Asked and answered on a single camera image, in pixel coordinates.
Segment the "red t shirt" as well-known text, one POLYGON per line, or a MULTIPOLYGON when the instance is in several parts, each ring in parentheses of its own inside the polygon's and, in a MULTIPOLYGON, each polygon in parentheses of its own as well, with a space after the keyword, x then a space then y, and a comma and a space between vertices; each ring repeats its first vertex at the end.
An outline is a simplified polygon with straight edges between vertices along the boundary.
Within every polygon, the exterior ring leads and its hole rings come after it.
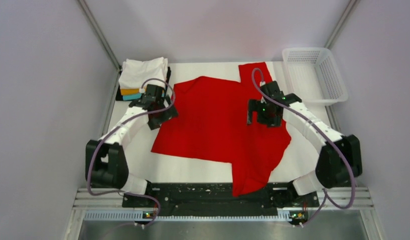
POLYGON ((249 100, 261 98, 255 85, 272 81, 267 64, 243 64, 238 72, 238 82, 200 76, 177 83, 178 116, 161 125, 151 149, 157 154, 230 163, 235 197, 265 187, 292 140, 285 122, 279 127, 247 123, 249 100))

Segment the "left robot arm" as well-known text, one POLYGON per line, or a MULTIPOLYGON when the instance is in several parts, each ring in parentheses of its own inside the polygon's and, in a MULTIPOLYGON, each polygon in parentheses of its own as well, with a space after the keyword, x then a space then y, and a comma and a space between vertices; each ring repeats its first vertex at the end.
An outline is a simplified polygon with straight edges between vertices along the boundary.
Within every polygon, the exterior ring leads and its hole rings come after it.
POLYGON ((149 181, 130 173, 125 149, 144 127, 155 130, 178 116, 174 100, 168 95, 159 100, 132 101, 121 119, 98 140, 90 140, 85 148, 85 177, 92 196, 99 196, 93 187, 109 188, 112 193, 134 195, 142 207, 153 202, 149 181))

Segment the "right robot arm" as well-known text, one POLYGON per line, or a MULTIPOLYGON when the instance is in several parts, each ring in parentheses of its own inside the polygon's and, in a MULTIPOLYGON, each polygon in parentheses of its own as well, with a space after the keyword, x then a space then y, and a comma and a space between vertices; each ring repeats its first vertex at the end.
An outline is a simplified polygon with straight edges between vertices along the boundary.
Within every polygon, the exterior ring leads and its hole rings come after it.
POLYGON ((253 115, 259 124, 278 128, 282 123, 301 132, 319 153, 315 170, 288 183, 286 200, 292 206, 300 206, 307 194, 351 184, 351 197, 345 206, 350 208, 355 199, 355 178, 362 174, 360 141, 355 135, 345 136, 326 125, 311 113, 294 93, 285 95, 276 81, 252 82, 261 99, 250 99, 247 124, 253 123, 253 115))

